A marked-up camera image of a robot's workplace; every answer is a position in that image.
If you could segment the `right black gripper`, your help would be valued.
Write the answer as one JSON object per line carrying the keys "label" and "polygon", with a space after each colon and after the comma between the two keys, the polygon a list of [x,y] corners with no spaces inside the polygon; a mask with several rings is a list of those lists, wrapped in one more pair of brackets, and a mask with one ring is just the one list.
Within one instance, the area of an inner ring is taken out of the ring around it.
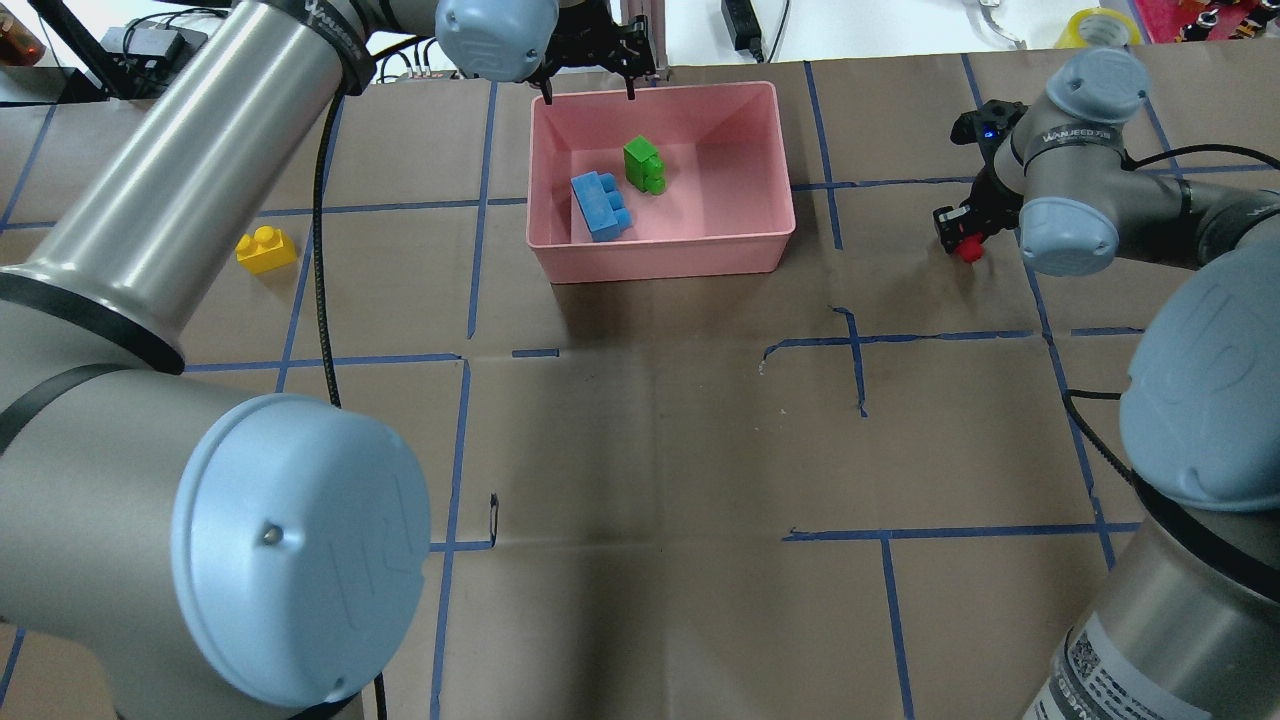
{"label": "right black gripper", "polygon": [[1006,187],[995,170],[996,152],[1027,114],[1027,105],[989,100],[975,110],[963,113],[952,124],[950,141],[957,146],[974,143],[983,167],[972,183],[969,196],[959,206],[942,206],[932,211],[934,232],[945,252],[974,234],[986,238],[1018,227],[1021,196]]}

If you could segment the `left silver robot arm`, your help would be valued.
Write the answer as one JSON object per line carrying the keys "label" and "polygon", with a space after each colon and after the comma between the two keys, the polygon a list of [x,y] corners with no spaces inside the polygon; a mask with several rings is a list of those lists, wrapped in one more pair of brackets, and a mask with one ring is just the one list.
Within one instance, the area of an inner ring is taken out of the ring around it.
{"label": "left silver robot arm", "polygon": [[119,719],[333,719],[422,593],[417,459],[316,398],[184,374],[180,336],[378,31],[550,95],[653,73],[607,1],[233,1],[20,264],[3,268],[3,621],[88,648]]}

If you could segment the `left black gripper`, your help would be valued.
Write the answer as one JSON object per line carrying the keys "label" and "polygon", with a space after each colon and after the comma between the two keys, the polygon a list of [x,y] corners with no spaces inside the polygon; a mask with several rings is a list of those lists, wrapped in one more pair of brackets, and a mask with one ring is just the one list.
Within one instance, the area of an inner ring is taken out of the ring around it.
{"label": "left black gripper", "polygon": [[609,1],[562,1],[540,63],[540,94],[554,102],[552,79],[563,69],[602,68],[623,79],[628,101],[637,82],[657,74],[657,32],[653,10],[616,20]]}

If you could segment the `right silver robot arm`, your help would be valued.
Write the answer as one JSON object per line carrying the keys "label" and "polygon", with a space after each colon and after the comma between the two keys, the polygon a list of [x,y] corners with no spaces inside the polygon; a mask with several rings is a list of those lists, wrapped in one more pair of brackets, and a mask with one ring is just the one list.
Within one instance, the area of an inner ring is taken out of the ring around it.
{"label": "right silver robot arm", "polygon": [[1129,51],[1087,47],[1032,105],[961,114],[951,140],[984,165],[933,215],[945,252],[968,263],[1015,231],[1044,275],[1119,258],[1192,269],[1117,396],[1125,459],[1100,448],[1146,519],[1024,717],[1275,719],[1277,193],[1142,173],[1123,127],[1148,91]]}

